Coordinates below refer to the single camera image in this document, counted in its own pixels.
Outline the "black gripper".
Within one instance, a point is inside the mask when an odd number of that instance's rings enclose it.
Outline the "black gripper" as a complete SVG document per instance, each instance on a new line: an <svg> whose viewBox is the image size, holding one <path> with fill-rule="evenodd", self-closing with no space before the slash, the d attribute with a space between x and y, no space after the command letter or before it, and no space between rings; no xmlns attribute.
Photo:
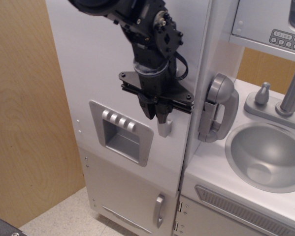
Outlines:
<svg viewBox="0 0 295 236"><path fill-rule="evenodd" d="M174 77L173 70L169 62L156 69L136 63L134 71L119 73L122 90L138 97L150 120L157 115L159 123L166 123L168 114L174 109L187 114L192 112L194 96Z"/></svg>

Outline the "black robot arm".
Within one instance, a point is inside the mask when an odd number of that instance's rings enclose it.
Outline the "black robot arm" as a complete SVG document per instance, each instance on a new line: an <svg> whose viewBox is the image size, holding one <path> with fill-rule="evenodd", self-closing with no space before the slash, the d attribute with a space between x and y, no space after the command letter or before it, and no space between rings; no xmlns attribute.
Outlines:
<svg viewBox="0 0 295 236"><path fill-rule="evenodd" d="M179 82L189 69L177 74L177 61L187 61L177 52L183 45L163 0L72 0L79 11L103 16L120 25L131 43L133 72L121 72L122 89L136 94L148 119L156 117L160 124L167 121L173 109L191 113L194 96Z"/></svg>

